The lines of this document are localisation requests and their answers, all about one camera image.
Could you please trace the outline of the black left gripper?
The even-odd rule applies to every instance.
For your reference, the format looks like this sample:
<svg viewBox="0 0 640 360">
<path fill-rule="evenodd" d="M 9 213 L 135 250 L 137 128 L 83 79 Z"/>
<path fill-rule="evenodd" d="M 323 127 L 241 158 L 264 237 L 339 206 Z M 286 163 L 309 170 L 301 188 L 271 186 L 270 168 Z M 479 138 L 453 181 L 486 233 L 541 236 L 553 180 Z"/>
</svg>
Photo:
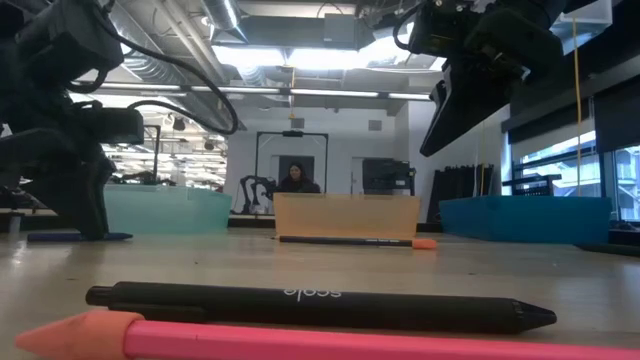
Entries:
<svg viewBox="0 0 640 360">
<path fill-rule="evenodd" d="M 0 186 L 22 189 L 88 240 L 109 233 L 104 186 L 114 172 L 102 146 L 117 142 L 113 127 L 83 127 L 74 135 L 35 128 L 0 138 Z"/>
</svg>

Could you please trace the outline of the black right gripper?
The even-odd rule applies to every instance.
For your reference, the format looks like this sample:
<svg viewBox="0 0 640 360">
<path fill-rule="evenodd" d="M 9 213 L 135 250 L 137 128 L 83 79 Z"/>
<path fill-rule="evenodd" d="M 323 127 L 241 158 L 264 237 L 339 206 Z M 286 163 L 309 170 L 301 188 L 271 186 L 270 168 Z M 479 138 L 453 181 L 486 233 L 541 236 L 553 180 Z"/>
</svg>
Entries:
<svg viewBox="0 0 640 360">
<path fill-rule="evenodd" d="M 560 8 L 487 8 L 472 16 L 461 44 L 431 91 L 436 105 L 421 145 L 430 157 L 507 104 L 529 76 L 541 77 L 563 57 L 550 28 Z"/>
</svg>

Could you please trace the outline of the blue crayon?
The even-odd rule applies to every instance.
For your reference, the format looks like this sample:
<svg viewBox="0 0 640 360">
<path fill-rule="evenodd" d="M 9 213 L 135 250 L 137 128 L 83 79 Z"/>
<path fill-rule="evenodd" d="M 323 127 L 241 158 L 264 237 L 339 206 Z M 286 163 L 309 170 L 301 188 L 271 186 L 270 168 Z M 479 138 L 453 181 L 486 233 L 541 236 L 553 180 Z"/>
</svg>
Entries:
<svg viewBox="0 0 640 360">
<path fill-rule="evenodd" d="M 99 241 L 124 241 L 131 239 L 132 234 L 128 233 L 108 233 Z M 94 242 L 94 239 L 87 238 L 80 233 L 31 233 L 27 235 L 29 242 Z"/>
</svg>

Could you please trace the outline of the navy pencil orange eraser cap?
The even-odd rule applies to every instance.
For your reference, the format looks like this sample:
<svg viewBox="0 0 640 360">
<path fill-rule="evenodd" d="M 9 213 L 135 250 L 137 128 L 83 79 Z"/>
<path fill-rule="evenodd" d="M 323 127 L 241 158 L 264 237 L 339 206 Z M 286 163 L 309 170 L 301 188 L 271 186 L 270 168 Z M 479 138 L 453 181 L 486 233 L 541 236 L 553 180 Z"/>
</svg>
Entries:
<svg viewBox="0 0 640 360">
<path fill-rule="evenodd" d="M 276 236 L 282 243 L 304 243 L 318 245 L 350 245 L 376 247 L 408 247 L 415 250 L 433 250 L 438 244 L 433 239 L 383 239 L 383 238 L 336 238 L 336 237 L 297 237 Z"/>
</svg>

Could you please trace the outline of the black pen white scale print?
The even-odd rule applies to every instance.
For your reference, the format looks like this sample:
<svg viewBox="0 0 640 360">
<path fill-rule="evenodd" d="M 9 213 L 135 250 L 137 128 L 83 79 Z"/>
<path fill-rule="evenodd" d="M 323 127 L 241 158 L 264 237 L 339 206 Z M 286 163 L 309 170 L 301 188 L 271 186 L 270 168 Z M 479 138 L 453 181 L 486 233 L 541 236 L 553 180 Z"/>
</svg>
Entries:
<svg viewBox="0 0 640 360">
<path fill-rule="evenodd" d="M 519 334 L 556 314 L 512 298 L 268 289 L 118 282 L 93 286 L 85 301 L 149 320 Z"/>
</svg>

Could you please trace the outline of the pink pencil with eraser cap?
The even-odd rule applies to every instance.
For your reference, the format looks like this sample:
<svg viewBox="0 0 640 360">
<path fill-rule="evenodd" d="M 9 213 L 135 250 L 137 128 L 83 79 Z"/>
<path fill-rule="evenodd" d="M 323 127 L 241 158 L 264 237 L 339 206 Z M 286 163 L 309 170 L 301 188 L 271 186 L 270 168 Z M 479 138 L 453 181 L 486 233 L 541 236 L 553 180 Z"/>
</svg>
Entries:
<svg viewBox="0 0 640 360">
<path fill-rule="evenodd" d="M 26 331 L 49 360 L 640 360 L 640 350 L 151 321 L 91 311 Z"/>
</svg>

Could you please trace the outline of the black folded panels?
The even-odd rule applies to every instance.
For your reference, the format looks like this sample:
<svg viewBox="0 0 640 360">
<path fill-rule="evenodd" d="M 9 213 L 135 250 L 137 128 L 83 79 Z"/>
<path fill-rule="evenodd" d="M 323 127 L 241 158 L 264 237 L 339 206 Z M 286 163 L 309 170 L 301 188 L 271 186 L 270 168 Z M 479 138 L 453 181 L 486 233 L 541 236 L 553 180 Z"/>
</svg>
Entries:
<svg viewBox="0 0 640 360">
<path fill-rule="evenodd" d="M 427 211 L 428 223 L 440 223 L 441 201 L 489 195 L 493 183 L 492 164 L 446 167 L 434 172 L 432 191 Z"/>
</svg>

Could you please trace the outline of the translucent teal plastic bin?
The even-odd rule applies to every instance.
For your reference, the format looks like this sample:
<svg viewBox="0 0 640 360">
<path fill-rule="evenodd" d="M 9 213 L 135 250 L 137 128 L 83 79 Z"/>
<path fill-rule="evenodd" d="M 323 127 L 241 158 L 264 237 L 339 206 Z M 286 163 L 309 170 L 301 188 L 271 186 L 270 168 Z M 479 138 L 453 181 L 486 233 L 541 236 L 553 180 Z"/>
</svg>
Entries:
<svg viewBox="0 0 640 360">
<path fill-rule="evenodd" d="M 104 189 L 113 232 L 187 235 L 223 232 L 232 197 L 212 190 L 151 185 L 115 185 Z"/>
</svg>

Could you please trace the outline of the black equipment cabinet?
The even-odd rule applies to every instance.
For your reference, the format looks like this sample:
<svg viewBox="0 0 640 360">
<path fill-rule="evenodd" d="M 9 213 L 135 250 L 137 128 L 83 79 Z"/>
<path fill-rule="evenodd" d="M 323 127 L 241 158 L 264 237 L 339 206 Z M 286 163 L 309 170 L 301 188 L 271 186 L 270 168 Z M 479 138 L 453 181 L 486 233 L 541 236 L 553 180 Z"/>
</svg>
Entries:
<svg viewBox="0 0 640 360">
<path fill-rule="evenodd" d="M 362 162 L 362 187 L 366 195 L 415 195 L 416 170 L 407 161 L 371 158 Z"/>
</svg>

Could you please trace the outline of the long ceiling light bar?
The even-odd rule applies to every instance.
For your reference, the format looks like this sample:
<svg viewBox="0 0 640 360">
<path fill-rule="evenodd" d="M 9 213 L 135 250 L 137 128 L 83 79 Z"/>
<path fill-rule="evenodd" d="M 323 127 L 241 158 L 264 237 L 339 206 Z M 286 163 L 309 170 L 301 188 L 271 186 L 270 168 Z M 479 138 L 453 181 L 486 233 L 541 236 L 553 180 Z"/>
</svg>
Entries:
<svg viewBox="0 0 640 360">
<path fill-rule="evenodd" d="M 104 82 L 99 90 L 113 91 L 138 91 L 150 93 L 212 93 L 208 86 L 200 85 L 174 85 L 151 83 L 123 83 Z M 374 100 L 398 100 L 430 102 L 429 93 L 403 93 L 384 91 L 358 91 L 358 90 L 332 90 L 332 89 L 307 89 L 307 88 L 277 88 L 277 87 L 245 87 L 245 86 L 221 86 L 218 90 L 225 94 L 237 95 L 277 95 L 277 96 L 312 96 L 312 97 L 339 97 Z"/>
</svg>

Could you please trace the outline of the blue plastic bin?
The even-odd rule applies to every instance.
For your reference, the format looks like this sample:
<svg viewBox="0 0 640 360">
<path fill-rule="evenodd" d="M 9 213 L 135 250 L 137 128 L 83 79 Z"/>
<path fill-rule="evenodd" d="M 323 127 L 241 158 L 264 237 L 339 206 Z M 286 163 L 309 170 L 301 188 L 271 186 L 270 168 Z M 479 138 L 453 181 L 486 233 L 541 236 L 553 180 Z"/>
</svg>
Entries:
<svg viewBox="0 0 640 360">
<path fill-rule="evenodd" d="M 442 201 L 447 234 L 491 242 L 604 244 L 611 202 L 600 197 L 482 196 Z"/>
</svg>

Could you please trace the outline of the translucent orange plastic bin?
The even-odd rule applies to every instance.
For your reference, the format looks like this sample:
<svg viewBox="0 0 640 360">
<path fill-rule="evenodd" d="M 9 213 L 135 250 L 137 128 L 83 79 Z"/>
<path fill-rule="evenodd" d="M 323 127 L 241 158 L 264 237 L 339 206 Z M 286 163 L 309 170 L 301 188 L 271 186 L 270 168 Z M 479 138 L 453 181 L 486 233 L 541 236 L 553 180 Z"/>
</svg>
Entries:
<svg viewBox="0 0 640 360">
<path fill-rule="evenodd" d="M 276 193 L 279 236 L 331 238 L 416 237 L 421 200 L 409 195 Z"/>
</svg>

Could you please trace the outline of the black window blind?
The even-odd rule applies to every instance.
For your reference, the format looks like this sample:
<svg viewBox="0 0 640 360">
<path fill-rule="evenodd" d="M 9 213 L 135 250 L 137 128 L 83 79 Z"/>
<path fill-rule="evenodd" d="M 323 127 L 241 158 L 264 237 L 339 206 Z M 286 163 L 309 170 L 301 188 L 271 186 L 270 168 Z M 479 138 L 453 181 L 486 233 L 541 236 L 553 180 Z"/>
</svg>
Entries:
<svg viewBox="0 0 640 360">
<path fill-rule="evenodd" d="M 581 84 L 581 94 L 565 90 L 501 124 L 513 143 L 574 124 L 577 100 L 594 102 L 597 150 L 613 151 L 640 144 L 640 54 Z"/>
</svg>

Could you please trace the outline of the person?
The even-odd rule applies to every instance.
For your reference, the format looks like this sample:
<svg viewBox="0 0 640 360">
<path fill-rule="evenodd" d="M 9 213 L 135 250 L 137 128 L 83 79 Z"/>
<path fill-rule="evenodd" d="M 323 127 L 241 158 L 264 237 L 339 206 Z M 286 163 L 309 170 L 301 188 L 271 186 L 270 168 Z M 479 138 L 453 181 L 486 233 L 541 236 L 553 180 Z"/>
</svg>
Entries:
<svg viewBox="0 0 640 360">
<path fill-rule="evenodd" d="M 276 191 L 284 193 L 320 193 L 321 189 L 318 184 L 307 176 L 301 163 L 292 162 L 287 176 L 280 181 Z"/>
</svg>

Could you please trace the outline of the silver corrugated ventilation duct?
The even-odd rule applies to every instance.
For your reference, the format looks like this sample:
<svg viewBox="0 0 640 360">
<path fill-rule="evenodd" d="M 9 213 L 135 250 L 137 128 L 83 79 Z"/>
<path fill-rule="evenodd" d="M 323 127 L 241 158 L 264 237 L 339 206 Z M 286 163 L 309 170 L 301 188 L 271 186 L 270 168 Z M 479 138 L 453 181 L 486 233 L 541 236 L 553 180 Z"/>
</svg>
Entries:
<svg viewBox="0 0 640 360">
<path fill-rule="evenodd" d="M 157 44 L 119 3 L 114 5 L 110 19 L 121 36 L 149 50 L 161 53 Z M 186 71 L 138 52 L 127 56 L 123 65 L 143 82 L 173 85 L 188 83 Z M 187 93 L 185 96 L 179 96 L 176 102 L 205 119 L 212 127 L 228 129 L 232 125 L 228 111 L 224 107 L 218 108 L 218 98 L 214 94 Z"/>
</svg>

